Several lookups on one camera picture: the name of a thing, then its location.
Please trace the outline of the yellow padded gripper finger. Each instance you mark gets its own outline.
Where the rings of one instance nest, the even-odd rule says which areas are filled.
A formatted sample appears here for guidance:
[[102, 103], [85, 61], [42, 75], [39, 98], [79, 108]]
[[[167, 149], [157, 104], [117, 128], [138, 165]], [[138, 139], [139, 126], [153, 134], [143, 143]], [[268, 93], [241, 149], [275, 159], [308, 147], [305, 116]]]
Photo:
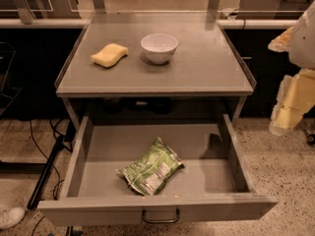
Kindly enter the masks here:
[[285, 75], [278, 91], [269, 131], [282, 136], [292, 131], [303, 116], [315, 106], [315, 71], [301, 69], [294, 76]]
[[286, 29], [282, 34], [274, 38], [268, 48], [275, 52], [288, 52], [290, 50], [290, 40], [293, 27]]

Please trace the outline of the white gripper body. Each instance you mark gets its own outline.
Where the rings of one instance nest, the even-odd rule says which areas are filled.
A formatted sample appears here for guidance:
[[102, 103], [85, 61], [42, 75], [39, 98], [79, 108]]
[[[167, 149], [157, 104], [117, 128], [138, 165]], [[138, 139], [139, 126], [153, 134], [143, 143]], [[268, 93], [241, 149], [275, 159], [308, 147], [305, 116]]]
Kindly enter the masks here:
[[288, 56], [300, 68], [315, 69], [315, 2], [294, 25]]

